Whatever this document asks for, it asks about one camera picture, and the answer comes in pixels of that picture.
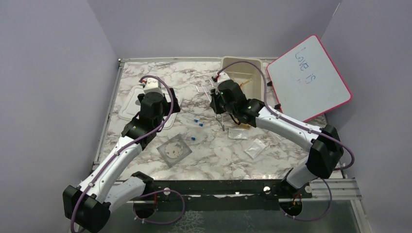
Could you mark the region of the metal crucible tongs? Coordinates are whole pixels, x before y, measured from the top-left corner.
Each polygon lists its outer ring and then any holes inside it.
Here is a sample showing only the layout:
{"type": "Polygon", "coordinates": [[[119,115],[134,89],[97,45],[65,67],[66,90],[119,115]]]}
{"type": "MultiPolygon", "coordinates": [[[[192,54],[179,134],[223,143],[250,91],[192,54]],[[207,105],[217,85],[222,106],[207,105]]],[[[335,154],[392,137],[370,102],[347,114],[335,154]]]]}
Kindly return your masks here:
{"type": "MultiPolygon", "coordinates": [[[[212,81],[203,81],[200,85],[195,85],[195,88],[196,88],[198,93],[203,92],[205,94],[205,96],[207,97],[209,103],[211,103],[212,102],[211,91],[208,88],[208,84],[210,84],[212,88],[214,87],[214,84],[213,84],[212,81]]],[[[223,116],[221,114],[215,113],[214,118],[220,124],[221,130],[223,132],[225,132],[225,125],[224,125],[224,122],[223,122],[223,116]]]]}

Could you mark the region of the small clear zip bag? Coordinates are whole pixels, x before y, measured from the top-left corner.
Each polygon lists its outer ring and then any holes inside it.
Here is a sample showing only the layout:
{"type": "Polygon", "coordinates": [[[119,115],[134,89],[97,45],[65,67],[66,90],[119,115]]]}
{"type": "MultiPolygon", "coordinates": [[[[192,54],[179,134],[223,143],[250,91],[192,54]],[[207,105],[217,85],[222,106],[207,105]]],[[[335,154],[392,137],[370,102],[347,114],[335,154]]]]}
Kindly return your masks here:
{"type": "Polygon", "coordinates": [[[234,140],[247,140],[249,132],[246,129],[229,128],[228,137],[234,140]]]}

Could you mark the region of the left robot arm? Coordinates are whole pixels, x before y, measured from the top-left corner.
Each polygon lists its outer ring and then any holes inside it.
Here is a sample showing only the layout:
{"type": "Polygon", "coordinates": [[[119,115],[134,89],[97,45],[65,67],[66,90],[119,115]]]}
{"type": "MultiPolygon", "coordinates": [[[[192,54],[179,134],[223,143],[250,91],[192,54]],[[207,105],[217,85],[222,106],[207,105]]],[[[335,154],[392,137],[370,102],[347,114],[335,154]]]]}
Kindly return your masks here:
{"type": "Polygon", "coordinates": [[[152,185],[140,178],[131,177],[120,185],[114,183],[155,138],[171,114],[180,112],[174,90],[169,88],[168,94],[170,101],[155,90],[140,94],[140,111],[126,124],[110,154],[79,185],[66,187],[63,204],[71,232],[97,233],[121,205],[134,197],[144,200],[152,195],[152,185]]]}

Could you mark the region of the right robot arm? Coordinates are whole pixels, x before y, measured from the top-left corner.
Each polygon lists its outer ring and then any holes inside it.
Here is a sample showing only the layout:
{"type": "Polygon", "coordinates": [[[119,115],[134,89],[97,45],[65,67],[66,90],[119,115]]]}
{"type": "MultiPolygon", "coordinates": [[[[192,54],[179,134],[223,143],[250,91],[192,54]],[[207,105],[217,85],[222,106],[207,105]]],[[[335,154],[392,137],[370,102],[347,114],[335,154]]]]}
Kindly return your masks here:
{"type": "Polygon", "coordinates": [[[306,124],[261,100],[248,99],[233,80],[223,81],[211,89],[210,98],[210,107],[216,114],[228,113],[239,123],[278,134],[308,152],[305,162],[292,168],[281,181],[280,191],[288,198],[317,178],[328,179],[343,155],[334,127],[306,124]]]}

